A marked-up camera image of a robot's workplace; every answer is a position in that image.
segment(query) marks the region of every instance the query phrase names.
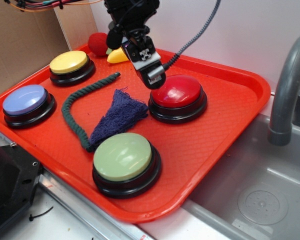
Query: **navy cloth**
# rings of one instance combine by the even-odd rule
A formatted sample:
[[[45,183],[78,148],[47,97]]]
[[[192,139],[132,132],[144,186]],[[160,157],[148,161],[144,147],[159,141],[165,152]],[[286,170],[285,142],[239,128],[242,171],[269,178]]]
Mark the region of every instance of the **navy cloth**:
[[[139,120],[148,116],[148,106],[135,100],[128,93],[116,89],[112,104],[99,124],[94,128],[89,143],[95,149],[107,138],[126,132]]]

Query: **yellow banana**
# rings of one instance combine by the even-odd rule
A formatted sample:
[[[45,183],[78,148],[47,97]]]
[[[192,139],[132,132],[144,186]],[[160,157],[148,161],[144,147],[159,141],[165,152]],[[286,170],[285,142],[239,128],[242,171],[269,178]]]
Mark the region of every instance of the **yellow banana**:
[[[125,61],[129,61],[129,59],[121,47],[110,52],[107,58],[107,62],[110,64],[117,64]]]

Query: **button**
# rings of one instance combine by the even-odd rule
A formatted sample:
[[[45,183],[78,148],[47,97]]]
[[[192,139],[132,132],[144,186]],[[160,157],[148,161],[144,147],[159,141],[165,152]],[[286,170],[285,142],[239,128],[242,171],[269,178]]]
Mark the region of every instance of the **button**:
[[[201,85],[188,75],[174,75],[166,78],[164,85],[151,91],[156,104],[165,108],[180,108],[193,103],[200,96]]]
[[[150,114],[166,124],[183,124],[200,117],[207,109],[207,95],[197,79],[188,75],[168,76],[148,101]]]
[[[67,74],[78,70],[88,61],[84,51],[67,51],[50,62],[50,70],[55,74]]]
[[[12,116],[26,114],[39,107],[47,93],[41,85],[28,85],[12,92],[4,101],[3,109]]]
[[[106,139],[95,151],[93,164],[106,180],[119,182],[141,174],[152,158],[150,143],[136,133],[121,133]]]

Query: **black zip tie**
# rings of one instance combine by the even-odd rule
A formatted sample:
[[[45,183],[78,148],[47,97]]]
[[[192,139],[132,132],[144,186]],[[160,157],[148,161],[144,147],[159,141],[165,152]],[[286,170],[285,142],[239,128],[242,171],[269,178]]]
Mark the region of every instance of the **black zip tie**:
[[[25,9],[26,8],[26,1],[25,0],[18,0],[18,3],[16,4],[16,6],[21,8],[21,9]]]
[[[59,0],[59,8],[62,10],[62,9],[64,9],[64,5],[63,5],[63,3],[62,3],[62,0]]]
[[[30,214],[29,221],[32,222],[35,218],[41,217],[41,216],[47,214],[47,213],[50,212],[53,208],[54,208],[54,207],[52,206],[52,207],[50,207],[50,209],[48,209],[48,210],[45,211],[44,213],[41,213],[41,214],[39,214],[39,215],[37,215],[37,216],[32,216],[32,214]]]

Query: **green rope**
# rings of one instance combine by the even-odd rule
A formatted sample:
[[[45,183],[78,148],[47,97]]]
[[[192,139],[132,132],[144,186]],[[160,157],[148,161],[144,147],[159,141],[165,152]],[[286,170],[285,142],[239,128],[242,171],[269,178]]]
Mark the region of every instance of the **green rope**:
[[[72,106],[72,104],[79,98],[95,91],[98,90],[110,83],[112,83],[114,80],[117,79],[117,77],[120,76],[120,72],[116,72],[104,79],[101,79],[89,86],[86,86],[82,89],[79,89],[78,91],[72,93],[63,103],[61,111],[62,111],[62,115],[64,120],[66,121],[66,123],[69,125],[69,127],[71,128],[72,131],[74,131],[74,133],[79,137],[79,140],[81,142],[81,146],[87,150],[89,153],[94,151],[94,148],[91,146],[91,144],[89,143],[89,138],[88,135],[86,133],[86,131],[79,126],[74,117],[71,115],[70,113],[70,108]]]

